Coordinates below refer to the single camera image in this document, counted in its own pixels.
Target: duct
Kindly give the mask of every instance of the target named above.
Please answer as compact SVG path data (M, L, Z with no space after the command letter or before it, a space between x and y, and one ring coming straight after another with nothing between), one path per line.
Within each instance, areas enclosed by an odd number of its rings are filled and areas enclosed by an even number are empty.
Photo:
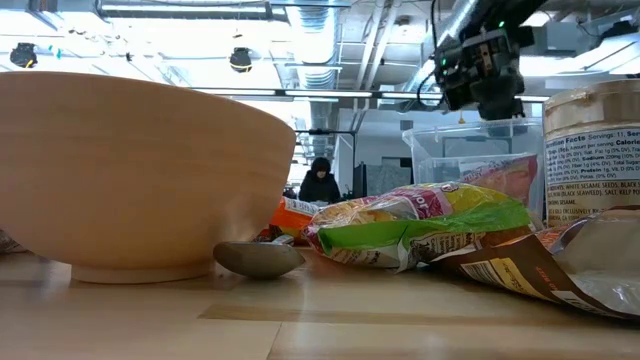
M338 10L327 7L289 7L287 15L294 33L296 61L309 65L331 65L336 62L338 40ZM299 67L300 87L310 90L327 90L336 87L336 70L323 67ZM312 129L336 129L337 104L310 102ZM325 156L323 144L327 141L311 137L313 156ZM335 144L332 137L328 145Z
M149 2L140 0L102 0L98 2L98 15L105 18L147 19L215 19L215 20L262 20L287 22L285 11L272 9L268 2L264 6L250 2L247 5L229 5L224 0L207 1L201 4L184 2Z

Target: table surface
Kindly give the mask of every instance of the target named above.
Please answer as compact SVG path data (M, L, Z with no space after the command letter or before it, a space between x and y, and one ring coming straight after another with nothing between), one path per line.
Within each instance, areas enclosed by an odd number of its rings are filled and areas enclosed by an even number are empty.
M303 252L307 264L277 281L214 268L140 286L80 283L68 265L0 256L0 359L640 358L638 326Z

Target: clear plastic bin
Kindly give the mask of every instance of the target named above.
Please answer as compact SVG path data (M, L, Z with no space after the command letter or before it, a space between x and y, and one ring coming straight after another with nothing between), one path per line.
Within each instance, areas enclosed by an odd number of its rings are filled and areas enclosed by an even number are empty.
M541 119L514 119L413 129L402 138L411 147L416 183L493 188L522 200L542 219L543 136Z

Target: wooden spoon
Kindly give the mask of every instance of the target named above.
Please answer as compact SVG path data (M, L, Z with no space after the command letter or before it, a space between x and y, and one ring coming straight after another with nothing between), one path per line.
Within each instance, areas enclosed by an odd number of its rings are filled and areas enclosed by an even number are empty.
M254 279L275 279L304 264L298 250L289 246L293 237L283 235L270 243L224 242L213 257L225 269Z

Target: fluorescent light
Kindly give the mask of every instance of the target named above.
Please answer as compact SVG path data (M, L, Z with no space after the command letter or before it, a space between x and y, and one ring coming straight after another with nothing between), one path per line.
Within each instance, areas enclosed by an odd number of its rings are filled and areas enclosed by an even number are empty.
M250 8L235 6L189 6L185 5L102 5L102 11L176 11L176 12L214 12L214 11L233 11L236 13L253 12L255 9L262 9L259 6Z
M314 70L342 70L342 66L340 65L307 65L307 64L298 64L298 63L285 63L284 67L294 68L294 69L314 69Z
M615 56L621 50L631 46L634 42L636 42L634 36L628 35L607 38L599 47L570 59L568 62L571 64L571 68L565 69L565 71L590 70L593 65L598 64L608 57Z
M406 92L387 92L382 93L382 97L385 99L407 99L407 100L417 100L416 93L406 93ZM420 94L420 100L440 100L442 98L442 94Z
M529 16L529 18L520 26L533 26L533 27L543 26L544 24L549 22L551 20L550 17L554 16L555 14L556 14L555 11L535 12L531 14L531 16Z
M198 89L193 90L202 91L207 94L213 95L246 95L246 96L273 96L276 94L275 90L259 90L259 89Z
M613 71L609 72L611 75L629 75L629 74L637 74L640 72L640 57L637 57L628 63L615 68Z
M548 96L516 96L516 98L524 101L524 102L545 102L549 100Z
M521 56L520 74L524 77L547 77L567 70L567 60L548 56Z
M323 90L287 90L285 94L289 96L303 97L345 97L345 98L364 98L373 95L368 91L323 91Z
M320 98L320 97L295 97L293 98L294 102L305 102L305 101L313 101L313 102L339 102L339 99L336 98Z
M602 71L608 72L614 70L624 64L632 61L640 56L640 44L633 43L624 49L611 54L611 56L604 58L602 61L589 68L589 71Z

